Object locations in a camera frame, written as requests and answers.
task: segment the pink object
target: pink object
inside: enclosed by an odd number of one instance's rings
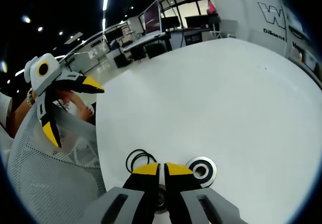
[[[208,9],[211,14],[214,14],[217,12],[215,6],[212,4],[211,0],[208,0]]]

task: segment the gray mesh fabric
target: gray mesh fabric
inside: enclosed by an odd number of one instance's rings
[[[36,222],[70,224],[106,190],[96,141],[79,135],[95,128],[88,125],[77,134],[62,127],[63,121],[57,123],[62,149],[54,147],[43,133],[36,106],[30,109],[14,140],[8,175]]]

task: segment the white table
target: white table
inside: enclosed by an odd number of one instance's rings
[[[148,42],[148,41],[150,41],[150,40],[152,40],[152,39],[154,39],[154,38],[161,37],[161,36],[163,36],[163,35],[166,35],[166,33],[165,33],[165,32],[160,32],[160,33],[157,33],[157,34],[145,35],[145,36],[143,36],[142,38],[140,38],[140,39],[138,39],[138,40],[134,41],[132,44],[130,44],[130,45],[128,45],[128,46],[126,46],[126,47],[122,48],[122,50],[123,50],[124,52],[129,51],[130,49],[132,49],[132,48],[134,48],[134,47],[136,47],[136,46],[139,46],[139,45],[141,45],[141,44],[145,44],[146,42]]]
[[[236,39],[202,42],[130,69],[98,95],[97,141],[106,189],[123,186],[136,149],[159,163],[207,156],[211,186],[248,223],[287,223],[321,160],[322,91],[296,65]],[[154,223],[170,223],[166,215]]]

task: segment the glass wall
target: glass wall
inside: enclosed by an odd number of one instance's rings
[[[178,16],[180,24],[187,28],[186,17],[206,15],[208,0],[159,0],[161,17]],[[145,29],[144,16],[139,16],[142,27]]]

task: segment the letter w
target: letter w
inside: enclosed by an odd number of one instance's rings
[[[278,27],[285,29],[285,16],[282,9],[277,10],[274,6],[269,6],[269,8],[267,8],[264,3],[258,3],[258,5],[263,12],[266,22],[271,24],[275,24],[276,22]]]

